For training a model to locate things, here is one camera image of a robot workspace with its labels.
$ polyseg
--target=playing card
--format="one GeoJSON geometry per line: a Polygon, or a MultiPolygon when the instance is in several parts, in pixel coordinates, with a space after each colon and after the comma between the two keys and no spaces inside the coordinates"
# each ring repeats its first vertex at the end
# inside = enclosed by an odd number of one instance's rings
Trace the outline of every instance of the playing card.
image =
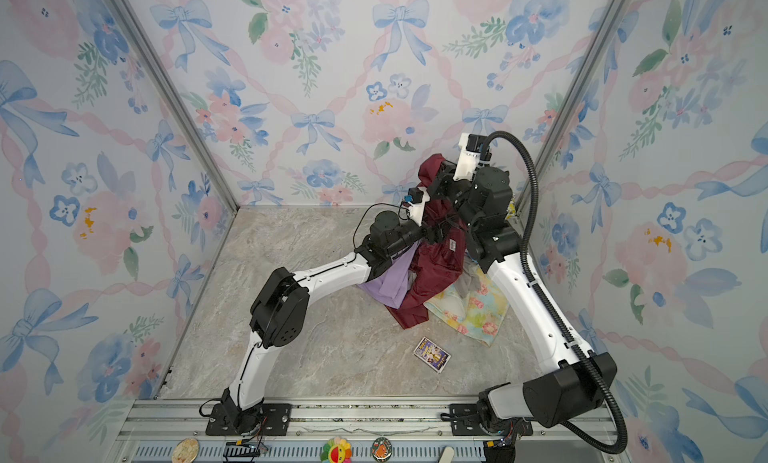
{"type": "Polygon", "coordinates": [[[451,355],[446,350],[440,348],[426,337],[422,338],[422,341],[418,343],[416,349],[413,350],[413,354],[438,373],[442,372],[448,360],[451,359],[451,355]]]}

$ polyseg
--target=floral cloth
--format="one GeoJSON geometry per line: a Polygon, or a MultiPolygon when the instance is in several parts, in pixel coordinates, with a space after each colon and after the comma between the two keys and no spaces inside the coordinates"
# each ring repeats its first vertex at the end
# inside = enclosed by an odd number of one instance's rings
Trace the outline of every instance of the floral cloth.
{"type": "Polygon", "coordinates": [[[465,260],[464,275],[424,305],[451,328],[486,346],[493,344],[509,308],[502,290],[469,257],[465,260]],[[469,285],[468,292],[462,291],[466,276],[474,283],[469,285]]]}

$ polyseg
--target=floral wallpaper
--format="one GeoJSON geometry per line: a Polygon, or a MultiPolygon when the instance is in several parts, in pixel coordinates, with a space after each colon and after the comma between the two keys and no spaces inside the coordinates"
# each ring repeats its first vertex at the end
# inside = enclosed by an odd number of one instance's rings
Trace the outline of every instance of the floral wallpaper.
{"type": "MultiPolygon", "coordinates": [[[[538,154],[608,2],[129,1],[241,204],[322,206],[399,202],[461,132],[538,154]]],[[[522,160],[494,151],[522,189],[522,160]]]]}
{"type": "Polygon", "coordinates": [[[768,461],[766,3],[632,0],[542,175],[532,249],[634,463],[768,461]]]}
{"type": "Polygon", "coordinates": [[[0,25],[0,460],[101,461],[231,214],[102,0],[0,25]]]}

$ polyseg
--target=pile of clothes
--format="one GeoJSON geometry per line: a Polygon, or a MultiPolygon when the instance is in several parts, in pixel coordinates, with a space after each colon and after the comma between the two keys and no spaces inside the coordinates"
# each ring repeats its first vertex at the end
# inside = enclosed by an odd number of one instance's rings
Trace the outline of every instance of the pile of clothes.
{"type": "MultiPolygon", "coordinates": [[[[442,155],[430,156],[418,169],[422,186],[437,176],[442,155]]],[[[454,216],[444,200],[427,202],[424,223],[454,216]]],[[[416,244],[379,278],[360,287],[383,303],[404,329],[429,320],[429,313],[461,334],[490,346],[507,312],[502,292],[466,255],[464,230],[453,226],[442,243],[416,244]]]]}

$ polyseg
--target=marble floor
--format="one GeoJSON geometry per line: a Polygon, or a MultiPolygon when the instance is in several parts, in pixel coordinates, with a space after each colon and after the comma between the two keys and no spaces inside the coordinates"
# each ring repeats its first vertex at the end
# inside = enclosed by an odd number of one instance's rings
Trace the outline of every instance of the marble floor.
{"type": "MultiPolygon", "coordinates": [[[[369,211],[358,243],[378,213],[369,211]]],[[[346,255],[365,208],[242,208],[235,218],[161,398],[217,398],[248,342],[250,305],[275,268],[309,269],[346,255]]],[[[299,337],[283,348],[267,397],[470,395],[539,376],[528,336],[507,313],[491,348],[430,318],[403,331],[355,286],[310,306],[299,337]],[[412,354],[423,336],[452,358],[437,374],[412,354]]]]}

